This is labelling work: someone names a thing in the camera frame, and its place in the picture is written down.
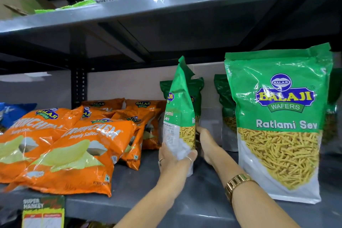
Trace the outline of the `person's right forearm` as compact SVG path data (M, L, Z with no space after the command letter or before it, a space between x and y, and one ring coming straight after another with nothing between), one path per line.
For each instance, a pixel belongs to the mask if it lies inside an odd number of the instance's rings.
M244 170L226 153L224 163L214 167L225 186ZM245 182L233 191L232 207L241 228L300 228L256 183Z

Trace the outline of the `person's left forearm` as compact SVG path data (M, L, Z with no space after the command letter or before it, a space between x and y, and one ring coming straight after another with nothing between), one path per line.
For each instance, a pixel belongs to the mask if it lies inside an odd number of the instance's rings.
M187 170L161 173L156 186L114 228L156 228L183 190L186 176Z

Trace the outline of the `person's left hand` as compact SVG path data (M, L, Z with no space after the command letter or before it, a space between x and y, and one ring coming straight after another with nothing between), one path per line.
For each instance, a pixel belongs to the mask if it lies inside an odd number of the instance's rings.
M168 148L167 144L162 143L159 150L159 182L185 182L191 167L186 165L184 158L178 160Z

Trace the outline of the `person's right hand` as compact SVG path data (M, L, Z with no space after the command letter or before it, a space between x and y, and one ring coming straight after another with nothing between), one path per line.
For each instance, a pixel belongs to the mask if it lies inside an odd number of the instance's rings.
M208 139L200 140L201 156L213 167L221 166L224 163L226 152L215 142L211 133L208 131Z

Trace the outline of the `green yellow price tag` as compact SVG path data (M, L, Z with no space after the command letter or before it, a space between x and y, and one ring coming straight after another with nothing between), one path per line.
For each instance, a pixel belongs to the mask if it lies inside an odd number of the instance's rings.
M22 228L64 228L65 197L23 199Z

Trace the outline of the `blue snack bag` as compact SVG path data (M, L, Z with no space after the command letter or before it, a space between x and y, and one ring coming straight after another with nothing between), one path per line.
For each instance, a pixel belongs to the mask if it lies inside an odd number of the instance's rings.
M34 110L37 103L8 104L0 102L0 135L10 128L18 119Z

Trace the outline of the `black perforated shelf post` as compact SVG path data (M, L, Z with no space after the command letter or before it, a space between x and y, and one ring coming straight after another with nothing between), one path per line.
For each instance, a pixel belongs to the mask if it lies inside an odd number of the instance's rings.
M70 28L71 107L79 107L87 100L88 71L86 31L83 27Z

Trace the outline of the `green sev snack packet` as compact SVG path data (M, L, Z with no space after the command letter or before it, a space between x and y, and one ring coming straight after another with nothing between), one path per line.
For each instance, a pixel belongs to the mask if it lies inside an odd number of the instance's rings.
M167 105L169 104L168 99L171 85L172 80L160 81L160 89L163 92L164 98L167 100ZM191 79L187 82L187 87L194 108L195 123L199 124L202 103L201 91L204 88L204 79L202 77Z
M232 98L227 76L224 74L216 74L214 76L214 85L222 106L222 148L225 151L238 152L237 122L235 116L236 103Z
M320 153L342 155L342 68L332 69L330 74Z
M224 63L236 103L238 164L275 200L319 203L330 44L226 53Z
M163 143L179 161L195 149L195 112L187 87L192 76L182 56L168 92L163 122Z

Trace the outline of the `gold metal wristwatch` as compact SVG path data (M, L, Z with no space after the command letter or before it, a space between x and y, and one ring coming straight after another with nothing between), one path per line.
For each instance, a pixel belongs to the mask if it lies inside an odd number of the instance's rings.
M227 182L227 184L224 187L224 190L225 190L225 195L226 195L227 199L229 200L230 204L232 204L233 191L238 186L240 186L241 184L243 184L245 182L254 182L254 183L258 184L248 174L237 174L230 181Z

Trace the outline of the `pile of orange chip bags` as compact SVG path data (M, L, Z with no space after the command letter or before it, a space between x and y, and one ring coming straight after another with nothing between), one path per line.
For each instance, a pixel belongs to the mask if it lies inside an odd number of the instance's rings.
M56 195L112 196L114 165L141 157L145 126L160 109L92 112L35 158L4 192L29 188Z

